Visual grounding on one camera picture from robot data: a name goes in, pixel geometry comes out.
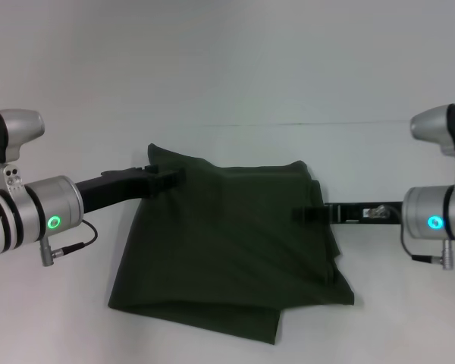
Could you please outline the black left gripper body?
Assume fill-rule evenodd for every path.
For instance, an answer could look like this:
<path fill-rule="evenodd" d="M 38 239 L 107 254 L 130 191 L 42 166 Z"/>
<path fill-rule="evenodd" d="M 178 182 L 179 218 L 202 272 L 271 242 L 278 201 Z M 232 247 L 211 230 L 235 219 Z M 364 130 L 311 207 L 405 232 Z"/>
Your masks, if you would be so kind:
<path fill-rule="evenodd" d="M 76 183 L 89 213 L 130 199 L 149 198 L 155 175 L 142 168 L 102 172 L 99 177 Z"/>

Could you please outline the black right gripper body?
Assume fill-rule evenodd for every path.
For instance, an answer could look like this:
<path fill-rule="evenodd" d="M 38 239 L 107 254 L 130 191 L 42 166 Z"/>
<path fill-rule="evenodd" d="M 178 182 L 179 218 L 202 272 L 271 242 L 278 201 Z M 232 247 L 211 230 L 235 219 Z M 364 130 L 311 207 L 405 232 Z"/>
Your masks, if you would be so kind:
<path fill-rule="evenodd" d="M 331 224 L 400 224 L 402 202 L 329 203 Z"/>

